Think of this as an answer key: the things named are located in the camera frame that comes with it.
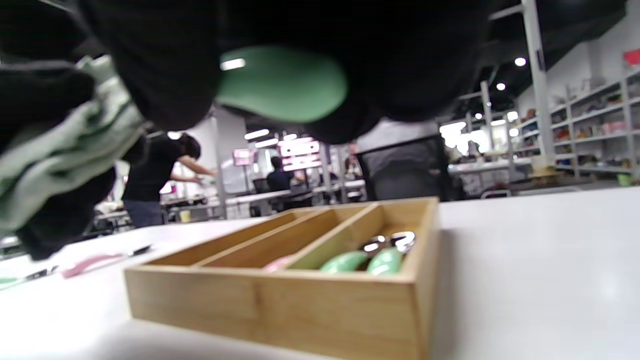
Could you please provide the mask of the person's right hand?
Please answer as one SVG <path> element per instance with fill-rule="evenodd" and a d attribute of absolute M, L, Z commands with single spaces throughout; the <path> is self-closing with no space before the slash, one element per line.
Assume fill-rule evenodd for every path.
<path fill-rule="evenodd" d="M 430 121 L 478 70 L 493 0 L 78 0 L 142 114 L 185 130 L 216 105 L 344 144 Z"/>

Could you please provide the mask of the person's left hand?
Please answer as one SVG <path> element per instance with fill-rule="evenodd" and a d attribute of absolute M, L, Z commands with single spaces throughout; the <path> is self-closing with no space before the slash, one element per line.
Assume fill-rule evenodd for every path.
<path fill-rule="evenodd" d="M 107 56 L 2 64 L 2 237 L 34 261 L 80 239 L 117 162 L 146 159 L 145 123 Z"/>

